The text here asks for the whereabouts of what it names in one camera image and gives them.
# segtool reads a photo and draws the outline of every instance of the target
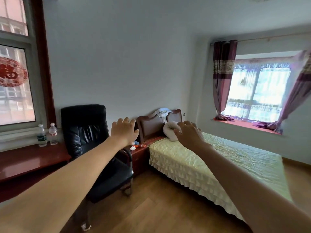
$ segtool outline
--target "white sheer curtain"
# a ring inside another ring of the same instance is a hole
[[[237,120],[275,122],[293,57],[236,60],[224,115]]]

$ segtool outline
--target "person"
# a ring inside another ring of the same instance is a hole
[[[113,122],[106,141],[0,209],[1,232],[61,231],[115,153],[137,138],[134,124],[129,118]],[[253,232],[311,232],[311,219],[303,211],[213,149],[194,123],[178,125],[178,141],[205,162]]]

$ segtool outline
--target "curtain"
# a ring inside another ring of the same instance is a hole
[[[225,110],[234,70],[238,41],[216,42],[213,57],[213,95],[217,120],[233,120],[221,113]]]
[[[290,90],[289,96],[285,95],[284,106],[277,121],[259,122],[257,127],[266,128],[283,133],[282,122],[288,118],[290,113],[298,108],[311,94],[311,51],[303,51],[297,56],[298,60],[293,64],[292,74],[296,77],[295,84]]]
[[[236,60],[223,114],[246,122],[278,120],[292,61],[292,57]]]

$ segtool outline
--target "bottle label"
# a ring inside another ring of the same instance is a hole
[[[46,141],[46,135],[44,136],[37,136],[38,141]]]

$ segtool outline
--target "brown wooden window trim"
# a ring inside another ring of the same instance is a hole
[[[42,0],[30,0],[30,5],[33,13],[33,21],[35,34],[37,39],[38,58],[40,64],[40,74],[42,88],[44,94],[45,112],[47,125],[56,123],[56,114],[54,107],[51,72],[49,65],[48,43],[46,39],[45,20]]]

